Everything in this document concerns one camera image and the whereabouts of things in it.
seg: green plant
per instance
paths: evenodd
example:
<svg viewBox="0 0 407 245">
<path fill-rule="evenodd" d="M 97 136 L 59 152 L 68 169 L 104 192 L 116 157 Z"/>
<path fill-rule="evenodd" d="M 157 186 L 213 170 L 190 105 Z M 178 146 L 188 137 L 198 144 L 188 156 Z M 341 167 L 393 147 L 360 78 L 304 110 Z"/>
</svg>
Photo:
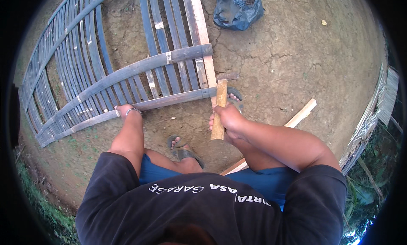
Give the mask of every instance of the green plant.
<svg viewBox="0 0 407 245">
<path fill-rule="evenodd" d="M 342 245 L 348 245 L 363 237 L 383 203 L 379 193 L 381 192 L 384 198 L 389 194 L 390 180 L 399 158 L 398 144 L 401 141 L 400 135 L 393 136 L 389 133 L 382 124 L 376 126 L 360 156 L 361 160 L 355 163 L 346 176 L 348 197 L 343 216 Z"/>
<path fill-rule="evenodd" d="M 23 162 L 18 161 L 16 167 L 23 191 L 49 232 L 50 237 L 61 244 L 80 244 L 75 227 L 75 218 L 66 216 L 61 207 L 58 209 L 48 202 L 46 197 L 34 185 Z"/>
</svg>

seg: wooden stick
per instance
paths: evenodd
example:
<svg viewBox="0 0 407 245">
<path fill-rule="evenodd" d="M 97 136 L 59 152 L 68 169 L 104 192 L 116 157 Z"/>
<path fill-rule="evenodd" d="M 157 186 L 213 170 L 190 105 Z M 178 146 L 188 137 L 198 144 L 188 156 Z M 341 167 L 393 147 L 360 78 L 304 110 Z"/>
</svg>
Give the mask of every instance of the wooden stick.
<svg viewBox="0 0 407 245">
<path fill-rule="evenodd" d="M 194 10 L 195 21 L 197 23 L 199 43 L 200 44 L 209 44 L 208 31 L 206 29 L 204 11 L 202 9 L 201 0 L 191 0 L 192 7 Z M 205 65 L 206 78 L 208 79 L 208 87 L 216 86 L 216 76 L 215 69 L 213 67 L 212 56 L 204 56 L 203 63 Z M 211 98 L 212 105 L 216 103 L 216 97 Z"/>
<path fill-rule="evenodd" d="M 247 166 L 246 160 L 245 158 L 242 158 L 241 160 L 239 160 L 236 164 L 234 164 L 233 166 L 229 167 L 228 169 L 226 169 L 225 171 L 221 172 L 220 175 L 227 175 L 229 173 L 235 173 L 237 171 L 242 170 L 243 168 L 245 168 Z"/>
<path fill-rule="evenodd" d="M 309 100 L 309 102 L 299 111 L 290 121 L 287 122 L 285 127 L 295 127 L 298 123 L 306 118 L 310 113 L 311 110 L 317 105 L 317 101 L 315 99 Z M 244 169 L 247 166 L 245 159 L 241 159 L 239 162 L 234 164 L 233 166 L 229 167 L 225 171 L 221 172 L 220 175 L 227 175 L 230 173 L 235 173 Z"/>
<path fill-rule="evenodd" d="M 227 79 L 222 79 L 218 81 L 218 85 L 216 87 L 216 104 L 221 107 L 226 106 L 226 98 L 227 98 Z M 223 140 L 225 135 L 225 128 L 221 124 L 221 117 L 218 114 L 215 114 L 215 118 L 213 120 L 213 128 L 212 134 L 210 136 L 211 140 Z"/>
</svg>

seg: silver bracelet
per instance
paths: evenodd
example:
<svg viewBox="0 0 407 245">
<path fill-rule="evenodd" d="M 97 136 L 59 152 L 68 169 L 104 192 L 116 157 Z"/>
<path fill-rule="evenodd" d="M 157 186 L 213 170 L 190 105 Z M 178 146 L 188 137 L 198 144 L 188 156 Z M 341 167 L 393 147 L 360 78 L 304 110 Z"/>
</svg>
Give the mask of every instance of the silver bracelet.
<svg viewBox="0 0 407 245">
<path fill-rule="evenodd" d="M 131 110 L 138 111 L 138 112 L 140 113 L 140 115 L 143 116 L 143 114 L 141 113 L 141 111 L 140 111 L 139 109 L 137 109 L 137 108 L 130 108 L 130 109 L 127 110 L 127 112 L 126 112 L 126 117 L 127 117 L 127 115 L 129 114 L 129 111 L 131 111 Z"/>
</svg>

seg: grass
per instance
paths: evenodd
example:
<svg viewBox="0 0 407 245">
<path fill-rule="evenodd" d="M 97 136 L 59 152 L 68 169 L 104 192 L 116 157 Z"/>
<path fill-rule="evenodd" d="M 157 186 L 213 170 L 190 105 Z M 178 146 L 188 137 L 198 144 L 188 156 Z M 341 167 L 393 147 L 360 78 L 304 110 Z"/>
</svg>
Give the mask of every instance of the grass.
<svg viewBox="0 0 407 245">
<path fill-rule="evenodd" d="M 75 218 L 66 216 L 62 209 L 58 209 L 48 202 L 47 198 L 34 185 L 23 162 L 18 161 L 16 167 L 23 191 L 50 237 L 59 244 L 79 244 Z"/>
</svg>

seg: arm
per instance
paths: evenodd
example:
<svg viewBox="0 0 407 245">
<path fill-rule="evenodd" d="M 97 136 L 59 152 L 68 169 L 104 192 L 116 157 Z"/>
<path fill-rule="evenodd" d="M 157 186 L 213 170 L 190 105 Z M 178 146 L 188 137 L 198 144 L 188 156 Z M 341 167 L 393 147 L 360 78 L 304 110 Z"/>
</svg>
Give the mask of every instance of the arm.
<svg viewBox="0 0 407 245">
<path fill-rule="evenodd" d="M 328 146 L 308 132 L 247 120 L 233 105 L 215 106 L 213 110 L 220 115 L 231 138 L 247 141 L 296 171 L 320 164 L 341 171 Z"/>
<path fill-rule="evenodd" d="M 108 152 L 127 158 L 133 165 L 137 176 L 140 177 L 141 160 L 144 154 L 143 119 L 137 111 L 130 111 L 126 117 L 126 112 L 130 108 L 133 106 L 121 105 L 116 108 L 124 120 L 124 125 L 113 140 Z"/>
</svg>

